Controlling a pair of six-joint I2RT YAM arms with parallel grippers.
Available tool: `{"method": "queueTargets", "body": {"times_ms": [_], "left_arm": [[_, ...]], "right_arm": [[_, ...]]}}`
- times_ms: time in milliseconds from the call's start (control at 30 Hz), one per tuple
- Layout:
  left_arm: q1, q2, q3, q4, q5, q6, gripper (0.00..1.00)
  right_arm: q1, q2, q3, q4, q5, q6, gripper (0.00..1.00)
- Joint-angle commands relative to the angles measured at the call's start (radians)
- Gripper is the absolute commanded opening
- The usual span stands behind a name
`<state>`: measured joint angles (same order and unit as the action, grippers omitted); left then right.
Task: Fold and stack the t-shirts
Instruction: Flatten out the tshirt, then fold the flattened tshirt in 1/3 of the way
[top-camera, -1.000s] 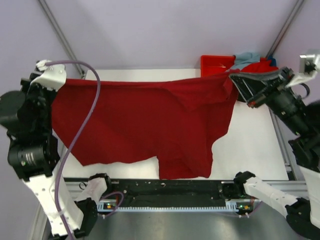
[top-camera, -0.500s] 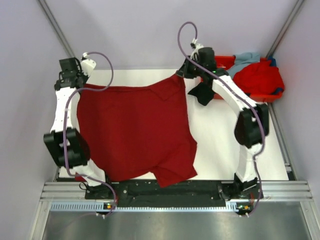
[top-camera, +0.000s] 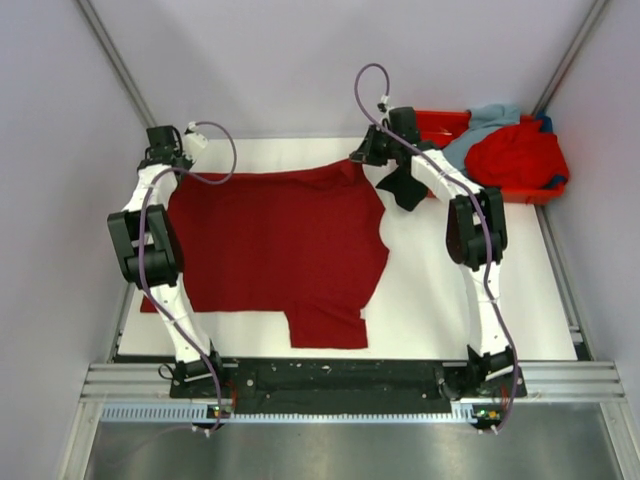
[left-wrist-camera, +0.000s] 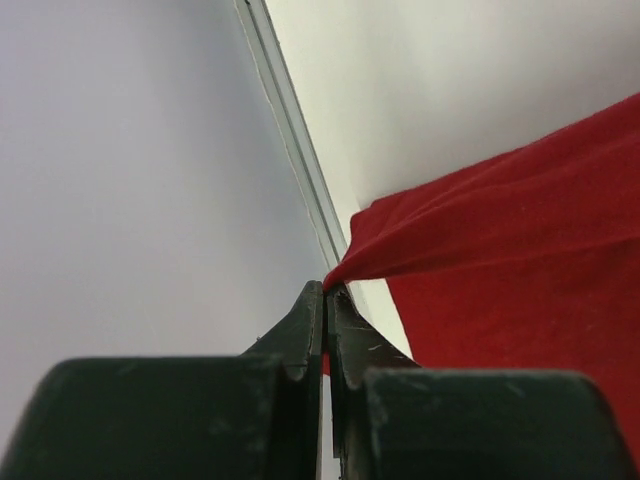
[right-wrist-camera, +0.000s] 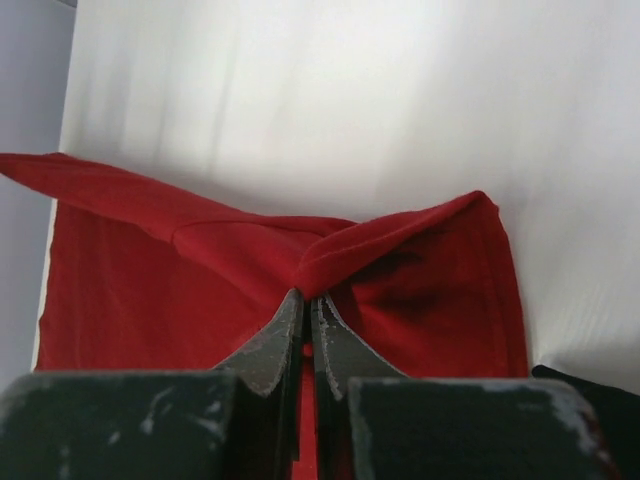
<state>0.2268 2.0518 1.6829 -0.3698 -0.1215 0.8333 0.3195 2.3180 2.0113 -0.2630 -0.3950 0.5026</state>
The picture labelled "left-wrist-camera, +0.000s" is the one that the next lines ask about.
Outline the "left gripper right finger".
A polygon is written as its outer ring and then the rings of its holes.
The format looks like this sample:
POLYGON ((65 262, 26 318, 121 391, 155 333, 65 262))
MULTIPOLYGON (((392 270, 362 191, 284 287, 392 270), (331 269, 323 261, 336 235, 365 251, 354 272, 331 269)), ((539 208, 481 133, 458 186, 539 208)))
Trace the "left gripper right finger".
POLYGON ((605 396, 560 370, 428 369, 325 296, 333 449, 345 479, 635 479, 605 396))

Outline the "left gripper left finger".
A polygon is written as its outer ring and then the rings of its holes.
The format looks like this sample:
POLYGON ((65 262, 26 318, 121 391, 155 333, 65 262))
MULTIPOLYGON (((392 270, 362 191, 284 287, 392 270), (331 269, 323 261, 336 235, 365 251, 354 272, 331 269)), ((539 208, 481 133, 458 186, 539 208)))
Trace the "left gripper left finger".
POLYGON ((316 479, 323 291, 238 356, 74 358, 37 385, 5 479, 316 479))

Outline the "dark red t shirt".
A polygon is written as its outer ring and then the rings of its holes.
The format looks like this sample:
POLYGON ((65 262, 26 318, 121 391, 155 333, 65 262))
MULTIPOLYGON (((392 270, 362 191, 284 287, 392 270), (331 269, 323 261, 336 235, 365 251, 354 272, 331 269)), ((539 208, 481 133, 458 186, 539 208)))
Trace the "dark red t shirt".
POLYGON ((639 447, 639 99, 355 214, 332 288, 383 280, 414 359, 583 372, 639 447))

